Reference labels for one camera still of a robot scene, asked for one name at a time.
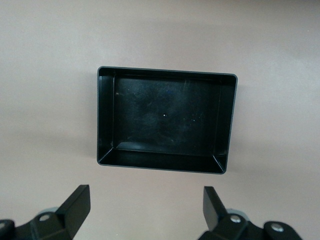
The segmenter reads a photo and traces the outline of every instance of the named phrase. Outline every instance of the beige background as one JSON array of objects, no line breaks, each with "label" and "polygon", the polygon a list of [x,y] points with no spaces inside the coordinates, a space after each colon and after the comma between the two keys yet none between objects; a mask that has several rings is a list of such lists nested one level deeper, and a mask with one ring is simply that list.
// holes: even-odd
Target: beige background
[{"label": "beige background", "polygon": [[[232,73],[224,175],[100,166],[101,65]],[[319,1],[0,1],[0,218],[90,184],[76,240],[196,240],[204,186],[262,227],[320,229]]]}]

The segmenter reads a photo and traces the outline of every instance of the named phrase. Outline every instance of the black plastic tray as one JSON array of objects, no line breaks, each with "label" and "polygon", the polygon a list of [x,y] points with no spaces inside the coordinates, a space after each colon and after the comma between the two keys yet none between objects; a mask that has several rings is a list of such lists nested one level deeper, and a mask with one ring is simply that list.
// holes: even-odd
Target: black plastic tray
[{"label": "black plastic tray", "polygon": [[235,75],[102,66],[97,77],[99,164],[226,171]]}]

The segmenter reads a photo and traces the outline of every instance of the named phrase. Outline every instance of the plastic box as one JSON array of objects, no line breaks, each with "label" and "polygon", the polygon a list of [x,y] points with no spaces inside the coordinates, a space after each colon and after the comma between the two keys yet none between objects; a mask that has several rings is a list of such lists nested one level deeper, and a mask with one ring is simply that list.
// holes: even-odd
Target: plastic box
[{"label": "plastic box", "polygon": [[226,171],[235,75],[102,66],[97,83],[99,164]]}]

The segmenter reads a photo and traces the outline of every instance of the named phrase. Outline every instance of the black plastic part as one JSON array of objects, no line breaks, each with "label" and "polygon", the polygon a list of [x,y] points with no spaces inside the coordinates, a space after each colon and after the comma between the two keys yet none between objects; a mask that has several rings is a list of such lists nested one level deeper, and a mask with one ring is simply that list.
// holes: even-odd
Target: black plastic part
[{"label": "black plastic part", "polygon": [[228,214],[224,204],[212,186],[203,189],[203,215],[209,231],[213,231],[218,223]]},{"label": "black plastic part", "polygon": [[0,240],[72,240],[89,212],[89,185],[80,185],[56,212],[41,213],[18,227],[0,220]]},{"label": "black plastic part", "polygon": [[[278,224],[283,228],[283,231],[275,231],[272,229],[272,224]],[[288,224],[280,221],[268,221],[264,224],[263,230],[265,239],[267,240],[302,240],[298,233]]]},{"label": "black plastic part", "polygon": [[97,83],[101,165],[226,171],[235,75],[101,67]]},{"label": "black plastic part", "polygon": [[89,185],[80,185],[73,194],[55,211],[63,227],[73,239],[90,212]]},{"label": "black plastic part", "polygon": [[[264,228],[259,228],[238,214],[228,214],[217,192],[212,186],[203,190],[203,214],[208,225],[199,240],[302,240],[297,232],[283,222],[268,221]],[[237,216],[240,221],[231,221]],[[282,231],[276,231],[272,224],[278,224]]]}]

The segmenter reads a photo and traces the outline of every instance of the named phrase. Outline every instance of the metal screw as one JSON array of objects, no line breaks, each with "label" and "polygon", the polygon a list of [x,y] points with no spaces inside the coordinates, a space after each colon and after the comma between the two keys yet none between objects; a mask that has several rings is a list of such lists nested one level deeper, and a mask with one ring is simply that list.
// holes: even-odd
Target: metal screw
[{"label": "metal screw", "polygon": [[278,223],[272,223],[271,228],[276,232],[280,232],[280,233],[284,231],[284,228]]},{"label": "metal screw", "polygon": [[43,221],[46,221],[50,218],[50,215],[49,214],[45,214],[45,215],[42,215],[40,218],[39,218],[39,221],[40,222],[43,222]]},{"label": "metal screw", "polygon": [[240,217],[238,217],[237,215],[232,215],[232,216],[230,217],[230,219],[231,219],[232,222],[234,222],[234,223],[236,223],[236,224],[238,224],[238,223],[241,222]]}]

